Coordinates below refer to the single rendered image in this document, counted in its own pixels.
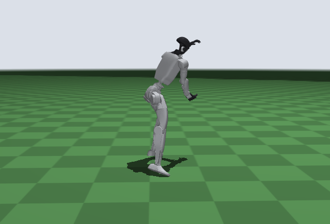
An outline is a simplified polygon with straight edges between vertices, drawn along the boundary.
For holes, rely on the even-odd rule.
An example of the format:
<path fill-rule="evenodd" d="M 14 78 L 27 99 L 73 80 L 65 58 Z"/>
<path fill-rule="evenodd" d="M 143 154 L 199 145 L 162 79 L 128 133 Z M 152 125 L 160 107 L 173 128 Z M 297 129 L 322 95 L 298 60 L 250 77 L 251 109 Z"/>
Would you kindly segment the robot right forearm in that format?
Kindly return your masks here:
<path fill-rule="evenodd" d="M 191 98 L 192 96 L 190 95 L 190 92 L 189 92 L 189 80 L 188 79 L 185 80 L 185 85 L 182 85 L 181 87 L 182 87 L 184 95 L 188 99 Z"/>

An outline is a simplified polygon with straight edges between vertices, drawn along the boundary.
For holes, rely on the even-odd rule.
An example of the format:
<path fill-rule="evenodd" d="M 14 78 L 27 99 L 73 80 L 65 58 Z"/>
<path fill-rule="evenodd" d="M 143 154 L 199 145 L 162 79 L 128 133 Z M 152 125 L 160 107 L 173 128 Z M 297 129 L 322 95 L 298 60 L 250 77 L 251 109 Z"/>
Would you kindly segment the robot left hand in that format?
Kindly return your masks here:
<path fill-rule="evenodd" d="M 192 42 L 190 42 L 190 44 L 191 44 L 191 45 L 195 45 L 195 42 L 198 42 L 198 43 L 200 43 L 200 40 L 195 40 L 195 41 L 192 41 Z M 184 48 L 183 48 L 183 51 L 184 51 L 185 49 L 186 49 L 186 48 L 184 47 Z M 188 48 L 188 49 L 189 49 L 189 48 Z"/>

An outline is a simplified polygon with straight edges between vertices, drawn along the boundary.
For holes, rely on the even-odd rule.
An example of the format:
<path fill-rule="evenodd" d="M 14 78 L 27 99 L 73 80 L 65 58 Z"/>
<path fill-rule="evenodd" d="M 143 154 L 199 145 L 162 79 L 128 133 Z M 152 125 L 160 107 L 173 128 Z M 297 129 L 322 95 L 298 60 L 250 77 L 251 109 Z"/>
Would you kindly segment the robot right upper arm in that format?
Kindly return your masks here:
<path fill-rule="evenodd" d="M 185 80 L 187 79 L 187 71 L 188 71 L 188 66 L 189 66 L 189 63 L 187 60 L 185 59 L 178 59 L 178 66 L 180 68 L 180 80 L 179 82 L 182 84 L 182 85 L 185 85 Z"/>

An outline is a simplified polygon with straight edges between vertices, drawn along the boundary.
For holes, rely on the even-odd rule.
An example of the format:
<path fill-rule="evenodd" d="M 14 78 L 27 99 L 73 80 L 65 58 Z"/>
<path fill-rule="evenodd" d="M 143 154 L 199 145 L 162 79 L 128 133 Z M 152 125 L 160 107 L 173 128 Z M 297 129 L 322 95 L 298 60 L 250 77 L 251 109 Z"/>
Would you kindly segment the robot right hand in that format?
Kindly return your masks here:
<path fill-rule="evenodd" d="M 188 99 L 189 101 L 191 101 L 191 100 L 193 100 L 193 99 L 195 99 L 195 98 L 197 97 L 197 94 L 196 94 L 196 95 L 192 95 L 192 94 L 190 93 L 190 95 L 191 95 L 192 97 Z"/>

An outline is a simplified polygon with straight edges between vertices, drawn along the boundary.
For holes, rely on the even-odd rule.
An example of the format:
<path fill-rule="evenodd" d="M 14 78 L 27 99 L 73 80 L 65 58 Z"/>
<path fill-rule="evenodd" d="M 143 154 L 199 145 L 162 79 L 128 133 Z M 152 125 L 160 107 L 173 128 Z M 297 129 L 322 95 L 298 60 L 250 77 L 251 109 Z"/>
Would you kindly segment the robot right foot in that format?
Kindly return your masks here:
<path fill-rule="evenodd" d="M 149 166 L 148 166 L 148 169 L 152 170 L 152 171 L 155 171 L 155 172 L 158 172 L 162 175 L 166 175 L 166 176 L 170 176 L 169 173 L 167 173 L 163 168 L 162 166 L 157 166 L 157 164 L 155 165 L 154 163 L 151 163 Z"/>

